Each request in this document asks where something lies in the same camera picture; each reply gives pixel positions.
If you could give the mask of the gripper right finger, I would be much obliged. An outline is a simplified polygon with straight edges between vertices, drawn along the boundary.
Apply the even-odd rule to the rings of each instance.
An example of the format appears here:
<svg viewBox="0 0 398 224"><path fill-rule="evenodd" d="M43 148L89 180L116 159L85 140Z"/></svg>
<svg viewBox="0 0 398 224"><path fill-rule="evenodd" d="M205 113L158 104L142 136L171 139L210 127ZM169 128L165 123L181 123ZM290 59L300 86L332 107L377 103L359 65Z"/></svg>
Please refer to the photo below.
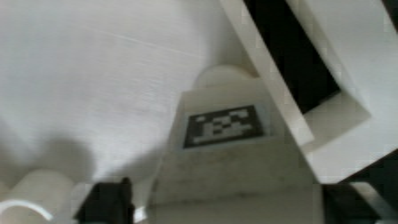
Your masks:
<svg viewBox="0 0 398 224"><path fill-rule="evenodd" d="M368 182L325 184L322 190L325 224L398 224L398 210Z"/></svg>

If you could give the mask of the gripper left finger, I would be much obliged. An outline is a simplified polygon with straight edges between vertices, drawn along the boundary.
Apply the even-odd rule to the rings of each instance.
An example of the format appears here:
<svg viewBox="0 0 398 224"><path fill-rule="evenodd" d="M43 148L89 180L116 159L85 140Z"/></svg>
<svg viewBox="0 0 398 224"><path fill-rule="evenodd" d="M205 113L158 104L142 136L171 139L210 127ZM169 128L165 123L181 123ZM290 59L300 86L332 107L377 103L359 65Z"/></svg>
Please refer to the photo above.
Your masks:
<svg viewBox="0 0 398 224"><path fill-rule="evenodd" d="M133 189L128 178L94 184L75 214L78 224L133 224Z"/></svg>

